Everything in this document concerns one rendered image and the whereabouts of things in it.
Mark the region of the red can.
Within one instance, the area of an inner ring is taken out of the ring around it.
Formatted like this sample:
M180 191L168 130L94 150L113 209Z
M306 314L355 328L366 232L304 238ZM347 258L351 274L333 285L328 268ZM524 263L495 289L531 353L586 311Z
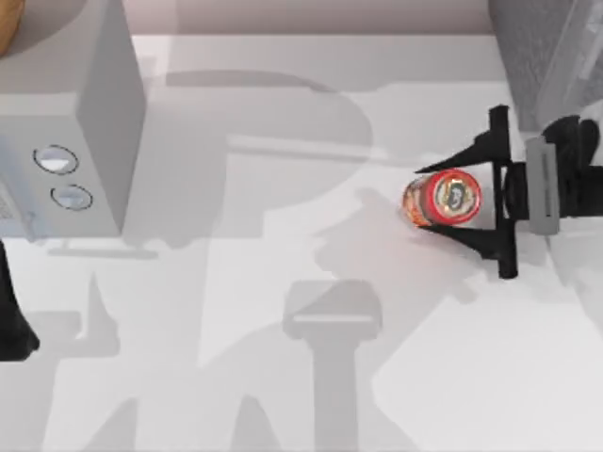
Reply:
M457 226L475 217L481 202L481 186L470 173L445 169L416 177L406 186L400 211L417 227Z

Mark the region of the pale microwave oven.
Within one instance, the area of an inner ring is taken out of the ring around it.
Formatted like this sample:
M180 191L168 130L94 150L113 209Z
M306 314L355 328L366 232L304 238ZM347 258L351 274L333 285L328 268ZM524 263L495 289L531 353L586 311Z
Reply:
M25 0L0 58L0 237L113 237L122 232L146 98L122 0ZM70 149L67 175L35 149ZM56 205L54 187L83 186L93 204Z

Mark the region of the small round microwave knob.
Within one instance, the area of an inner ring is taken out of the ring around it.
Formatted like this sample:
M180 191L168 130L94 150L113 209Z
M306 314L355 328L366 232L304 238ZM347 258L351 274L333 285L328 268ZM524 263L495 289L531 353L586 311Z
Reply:
M92 194L83 186L66 185L50 190L52 201L59 207L70 211L83 211L93 204Z

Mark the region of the large round microwave knob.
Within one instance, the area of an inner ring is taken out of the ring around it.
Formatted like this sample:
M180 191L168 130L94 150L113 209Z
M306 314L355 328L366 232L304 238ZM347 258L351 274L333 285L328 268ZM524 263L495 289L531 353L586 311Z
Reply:
M36 165L51 174L67 175L79 167L78 157L68 148L51 144L33 151Z

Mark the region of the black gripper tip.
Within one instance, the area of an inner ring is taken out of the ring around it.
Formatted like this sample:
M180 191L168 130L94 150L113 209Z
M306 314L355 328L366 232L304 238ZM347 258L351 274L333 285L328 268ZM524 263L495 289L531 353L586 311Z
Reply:
M0 240L0 363L23 362L41 345L17 301L4 242Z

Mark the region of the brown rounded object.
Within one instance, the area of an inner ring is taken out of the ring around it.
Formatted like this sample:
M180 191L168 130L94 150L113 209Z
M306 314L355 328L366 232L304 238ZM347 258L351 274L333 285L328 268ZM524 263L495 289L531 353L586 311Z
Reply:
M3 57L17 33L24 14L25 0L0 0L0 57Z

